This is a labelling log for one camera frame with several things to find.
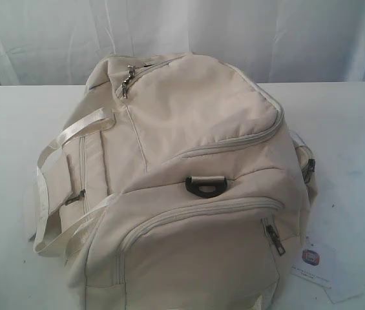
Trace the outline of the cream fabric duffel bag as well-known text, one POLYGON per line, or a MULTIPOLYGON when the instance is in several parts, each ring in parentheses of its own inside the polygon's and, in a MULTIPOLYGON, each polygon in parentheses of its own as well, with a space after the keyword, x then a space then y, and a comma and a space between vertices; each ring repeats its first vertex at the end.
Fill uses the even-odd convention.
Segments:
POLYGON ((108 56, 40 154, 31 236, 80 309, 269 309, 317 196, 284 109, 213 57, 108 56))

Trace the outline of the white paper card with logo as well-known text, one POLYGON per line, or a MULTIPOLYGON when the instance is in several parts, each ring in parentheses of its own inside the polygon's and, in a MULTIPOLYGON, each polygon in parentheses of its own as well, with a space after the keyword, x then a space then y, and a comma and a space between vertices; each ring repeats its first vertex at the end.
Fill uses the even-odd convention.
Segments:
POLYGON ((337 250, 320 240, 311 238, 306 238, 291 268, 292 275, 325 289, 333 304, 341 302, 343 271, 337 250))

